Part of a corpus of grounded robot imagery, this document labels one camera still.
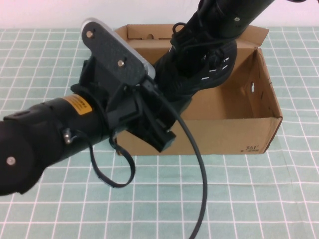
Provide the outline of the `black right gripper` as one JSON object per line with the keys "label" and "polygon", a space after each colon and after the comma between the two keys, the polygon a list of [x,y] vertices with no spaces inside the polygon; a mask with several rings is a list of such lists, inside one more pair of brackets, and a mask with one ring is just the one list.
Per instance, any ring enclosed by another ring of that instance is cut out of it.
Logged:
{"label": "black right gripper", "polygon": [[223,0],[201,0],[196,16],[198,30],[196,40],[200,44],[221,45],[226,42],[221,36],[220,27],[225,16]]}

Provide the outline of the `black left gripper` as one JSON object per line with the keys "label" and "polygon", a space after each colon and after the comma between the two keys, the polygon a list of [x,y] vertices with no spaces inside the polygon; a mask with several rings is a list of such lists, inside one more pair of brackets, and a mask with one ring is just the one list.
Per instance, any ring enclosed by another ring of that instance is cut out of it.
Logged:
{"label": "black left gripper", "polygon": [[[175,134],[159,124],[147,105],[148,95],[139,87],[146,78],[142,64],[105,66],[91,56],[84,60],[79,82],[71,90],[97,110],[106,137],[114,139],[126,130],[162,152],[174,142]],[[171,103],[180,118],[191,101],[188,98]]]}

